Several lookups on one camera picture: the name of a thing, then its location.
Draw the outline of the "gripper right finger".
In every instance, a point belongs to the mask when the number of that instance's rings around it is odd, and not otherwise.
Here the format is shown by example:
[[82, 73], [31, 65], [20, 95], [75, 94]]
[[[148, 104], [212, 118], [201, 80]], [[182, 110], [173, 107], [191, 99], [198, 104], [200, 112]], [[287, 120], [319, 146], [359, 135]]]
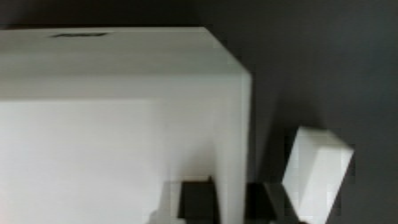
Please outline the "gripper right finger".
[[297, 214], [280, 183], [248, 185], [248, 224], [297, 224]]

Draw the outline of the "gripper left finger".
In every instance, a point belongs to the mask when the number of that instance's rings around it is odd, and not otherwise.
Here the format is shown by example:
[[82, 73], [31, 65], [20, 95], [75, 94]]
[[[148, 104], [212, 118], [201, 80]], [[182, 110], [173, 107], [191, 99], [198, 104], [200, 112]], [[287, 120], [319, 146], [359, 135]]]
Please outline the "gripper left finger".
[[187, 224], [219, 224], [219, 201], [212, 181], [182, 184], [178, 217]]

